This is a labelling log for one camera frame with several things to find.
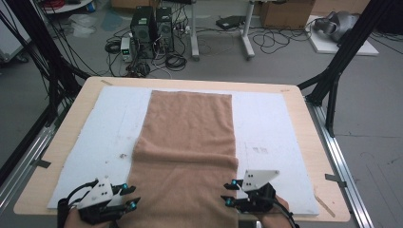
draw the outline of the concrete floor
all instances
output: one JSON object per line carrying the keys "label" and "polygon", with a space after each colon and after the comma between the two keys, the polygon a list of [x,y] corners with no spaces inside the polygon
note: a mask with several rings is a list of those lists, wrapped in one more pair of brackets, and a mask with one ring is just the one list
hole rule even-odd
{"label": "concrete floor", "polygon": [[[76,38],[71,34],[67,37],[71,46],[95,72],[107,70],[106,39],[128,27],[130,22],[125,19],[125,14],[120,13],[124,19],[115,21],[116,28],[113,30],[106,30],[107,22],[116,19],[112,14],[109,4],[102,1],[97,11],[90,14],[97,18],[96,32],[89,38]],[[69,14],[60,17],[63,21]],[[216,19],[198,19],[198,25],[216,28]],[[259,20],[255,18],[253,23],[258,24]],[[186,68],[169,71],[173,80],[297,85],[323,71],[334,57],[333,54],[316,54],[308,41],[292,41],[274,54],[264,54],[253,44],[256,57],[246,61],[237,33],[199,35],[200,61],[190,58],[188,46],[184,54],[188,60]],[[379,39],[403,51],[402,42]],[[374,40],[369,41],[380,53],[376,57],[356,56],[344,71],[339,82],[335,133],[374,226],[403,227],[403,58],[396,51]],[[90,72],[83,64],[79,65],[82,70]],[[113,71],[123,73],[124,68],[125,64],[118,57],[112,66]],[[168,79],[170,75],[156,70],[148,77]],[[310,91],[311,88],[305,89],[303,94],[307,95]],[[2,165],[42,113],[48,100],[40,74],[32,61],[1,66],[0,93]],[[55,217],[15,215],[12,205],[21,191],[22,187],[1,215],[1,227],[49,227],[56,224]],[[355,227],[355,222],[352,219],[347,223],[300,222],[300,225]]]}

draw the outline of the brown towel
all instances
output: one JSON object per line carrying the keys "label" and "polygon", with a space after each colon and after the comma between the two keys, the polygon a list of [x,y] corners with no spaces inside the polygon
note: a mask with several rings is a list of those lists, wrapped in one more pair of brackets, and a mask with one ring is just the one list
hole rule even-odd
{"label": "brown towel", "polygon": [[237,167],[231,95],[153,91],[128,177],[142,199],[120,227],[238,227],[221,199]]}

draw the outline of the computer tower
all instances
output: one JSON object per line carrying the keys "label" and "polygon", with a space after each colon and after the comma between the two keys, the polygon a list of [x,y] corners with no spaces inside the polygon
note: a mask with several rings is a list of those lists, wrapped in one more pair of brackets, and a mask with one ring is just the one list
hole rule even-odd
{"label": "computer tower", "polygon": [[156,8],[155,10],[158,35],[161,37],[160,48],[164,48],[166,52],[174,51],[174,33],[172,32],[172,9]]}
{"label": "computer tower", "polygon": [[158,37],[154,9],[150,6],[137,7],[130,23],[133,38],[140,43],[154,43]]}

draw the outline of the white board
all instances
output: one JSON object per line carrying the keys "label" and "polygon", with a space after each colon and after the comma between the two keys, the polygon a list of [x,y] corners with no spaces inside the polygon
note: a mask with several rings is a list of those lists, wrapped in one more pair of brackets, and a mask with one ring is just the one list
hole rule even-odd
{"label": "white board", "polygon": [[[108,176],[112,184],[126,182],[132,150],[140,136],[152,90],[106,86],[101,91],[67,157],[48,208],[56,208],[59,199],[95,178]],[[271,183],[278,194],[287,199],[291,211],[300,216],[318,215],[312,184],[281,94],[181,91],[232,94],[236,154],[240,164],[238,179],[243,179],[246,169],[279,170],[279,176]]]}
{"label": "white board", "polygon": [[[310,16],[308,19],[308,23],[311,23],[315,19],[319,18],[319,16]],[[314,47],[317,53],[321,54],[334,54],[338,52],[337,43],[334,42],[330,36],[324,34],[322,31],[315,31],[313,28],[311,29],[311,37],[309,41]],[[373,47],[370,42],[365,41],[364,45],[359,49],[356,55],[372,55],[376,56],[379,52]]]}

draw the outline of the white desk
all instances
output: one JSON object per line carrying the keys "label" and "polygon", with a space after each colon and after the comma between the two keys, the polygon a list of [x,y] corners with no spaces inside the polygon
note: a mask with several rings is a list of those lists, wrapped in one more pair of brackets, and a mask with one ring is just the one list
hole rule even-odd
{"label": "white desk", "polygon": [[[196,35],[196,9],[197,9],[197,0],[192,0],[192,22],[191,22],[191,35],[190,35],[190,43],[192,45],[192,57],[196,61],[200,60],[199,54],[199,46],[198,46],[198,37]],[[249,1],[248,8],[246,11],[246,21],[245,27],[243,30],[240,31],[240,38],[246,48],[246,59],[250,60],[251,58],[255,57],[255,52],[252,49],[251,42],[249,41],[248,32],[249,26],[251,24],[251,18],[253,14],[253,8],[255,6],[255,1]]]}

